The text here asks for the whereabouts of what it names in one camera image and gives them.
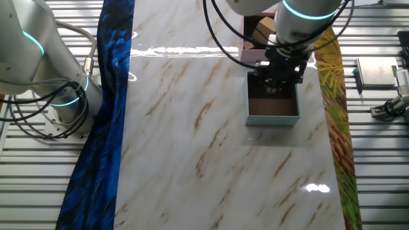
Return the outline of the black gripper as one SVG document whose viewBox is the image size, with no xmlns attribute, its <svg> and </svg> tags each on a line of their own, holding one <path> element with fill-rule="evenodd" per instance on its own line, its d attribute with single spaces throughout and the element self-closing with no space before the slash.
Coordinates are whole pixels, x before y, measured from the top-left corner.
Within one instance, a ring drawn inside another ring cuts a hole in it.
<svg viewBox="0 0 409 230">
<path fill-rule="evenodd" d="M 276 48 L 266 48 L 268 64 L 257 63 L 255 76 L 264 85 L 267 93 L 281 91 L 287 84 L 301 84 L 310 54 L 295 53 L 295 56 L 283 56 Z"/>
</svg>

